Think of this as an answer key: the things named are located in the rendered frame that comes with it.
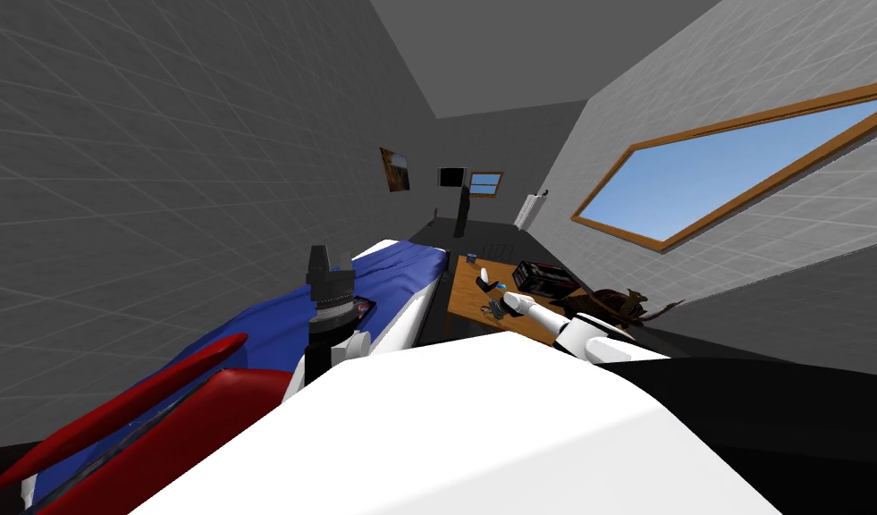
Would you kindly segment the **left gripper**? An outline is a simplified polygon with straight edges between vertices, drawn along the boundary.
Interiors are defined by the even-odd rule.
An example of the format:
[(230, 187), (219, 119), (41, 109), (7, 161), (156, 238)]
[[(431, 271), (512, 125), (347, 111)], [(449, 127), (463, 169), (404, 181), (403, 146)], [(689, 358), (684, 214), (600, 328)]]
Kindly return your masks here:
[(308, 255), (306, 283), (314, 302), (331, 302), (354, 298), (356, 271), (350, 257), (342, 259), (337, 270), (331, 270), (328, 249), (314, 245)]

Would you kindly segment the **brown wooden desk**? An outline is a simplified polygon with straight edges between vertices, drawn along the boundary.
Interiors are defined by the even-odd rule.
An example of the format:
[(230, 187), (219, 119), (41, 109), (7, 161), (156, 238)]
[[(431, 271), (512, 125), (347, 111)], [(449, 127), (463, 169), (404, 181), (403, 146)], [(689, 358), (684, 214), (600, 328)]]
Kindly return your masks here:
[(447, 308), (448, 321), (452, 316), (461, 317), (495, 332), (511, 331), (520, 333), (530, 339), (552, 345), (554, 336), (546, 331), (538, 322), (529, 317), (494, 320), (490, 312), (483, 312), (481, 307), (487, 305), (488, 297), (476, 286), (475, 280), (482, 268), (485, 268), (490, 281), (499, 281), (506, 285), (508, 291), (519, 293), (514, 283), (514, 265), (477, 259), (468, 263), (465, 255), (456, 257), (452, 263), (456, 266), (451, 287), (451, 296)]

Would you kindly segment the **black box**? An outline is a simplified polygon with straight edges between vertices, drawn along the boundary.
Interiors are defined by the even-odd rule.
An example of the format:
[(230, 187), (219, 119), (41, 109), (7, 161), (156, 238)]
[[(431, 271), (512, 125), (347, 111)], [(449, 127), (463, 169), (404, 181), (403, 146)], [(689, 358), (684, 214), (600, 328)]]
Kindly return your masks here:
[(536, 262), (521, 261), (512, 274), (521, 292), (561, 300), (581, 288), (565, 269)]

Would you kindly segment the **bed with blue blanket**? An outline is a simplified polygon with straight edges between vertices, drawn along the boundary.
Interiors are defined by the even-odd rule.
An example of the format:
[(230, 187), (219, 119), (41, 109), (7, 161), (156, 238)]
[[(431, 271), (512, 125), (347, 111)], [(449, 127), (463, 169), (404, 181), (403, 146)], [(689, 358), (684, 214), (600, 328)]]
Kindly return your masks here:
[[(370, 350), (408, 348), (448, 265), (383, 241), (352, 259)], [(315, 316), (309, 287), (248, 308), (47, 439), (0, 475), (17, 515), (130, 515), (283, 402)]]

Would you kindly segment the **dark brown figurine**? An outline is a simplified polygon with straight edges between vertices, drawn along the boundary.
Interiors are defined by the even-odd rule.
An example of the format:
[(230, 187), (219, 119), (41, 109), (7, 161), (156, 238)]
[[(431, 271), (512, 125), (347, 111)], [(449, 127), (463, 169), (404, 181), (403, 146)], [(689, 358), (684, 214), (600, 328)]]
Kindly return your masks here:
[(554, 300), (551, 305), (562, 308), (566, 317), (574, 317), (578, 312), (585, 312), (608, 325), (627, 329), (630, 326), (643, 326), (645, 322), (655, 320), (683, 302), (683, 300), (672, 302), (657, 312), (647, 314), (645, 301), (647, 297), (638, 291), (628, 289), (626, 294), (603, 289)]

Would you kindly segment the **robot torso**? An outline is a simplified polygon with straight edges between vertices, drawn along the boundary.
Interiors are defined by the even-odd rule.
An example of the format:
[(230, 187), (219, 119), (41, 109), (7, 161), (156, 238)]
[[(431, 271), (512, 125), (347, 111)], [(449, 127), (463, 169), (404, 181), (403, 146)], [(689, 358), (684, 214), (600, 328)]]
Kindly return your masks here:
[(517, 334), (341, 363), (131, 515), (780, 515), (650, 394)]

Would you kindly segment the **large wood-framed window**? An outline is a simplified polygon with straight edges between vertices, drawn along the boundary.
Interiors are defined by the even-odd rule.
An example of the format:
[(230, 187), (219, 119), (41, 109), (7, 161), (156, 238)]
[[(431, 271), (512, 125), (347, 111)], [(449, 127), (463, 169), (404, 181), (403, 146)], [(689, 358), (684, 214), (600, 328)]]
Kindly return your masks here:
[(877, 131), (877, 82), (638, 142), (572, 221), (665, 253)]

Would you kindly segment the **white wall radiator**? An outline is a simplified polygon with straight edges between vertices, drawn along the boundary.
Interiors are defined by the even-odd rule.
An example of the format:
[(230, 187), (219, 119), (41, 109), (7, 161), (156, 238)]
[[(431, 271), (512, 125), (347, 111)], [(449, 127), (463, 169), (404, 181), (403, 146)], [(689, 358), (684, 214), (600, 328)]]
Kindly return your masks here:
[(547, 196), (545, 194), (529, 194), (526, 196), (524, 204), (515, 220), (515, 225), (519, 230), (524, 231), (529, 227), (542, 209), (546, 199)]

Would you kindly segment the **brown wall picture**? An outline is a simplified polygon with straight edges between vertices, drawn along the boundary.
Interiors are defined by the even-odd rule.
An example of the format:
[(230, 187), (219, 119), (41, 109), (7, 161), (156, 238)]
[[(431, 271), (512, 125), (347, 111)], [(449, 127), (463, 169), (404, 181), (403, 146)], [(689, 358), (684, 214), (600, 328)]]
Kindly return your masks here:
[(379, 148), (390, 192), (410, 190), (408, 162), (405, 156), (386, 148)]

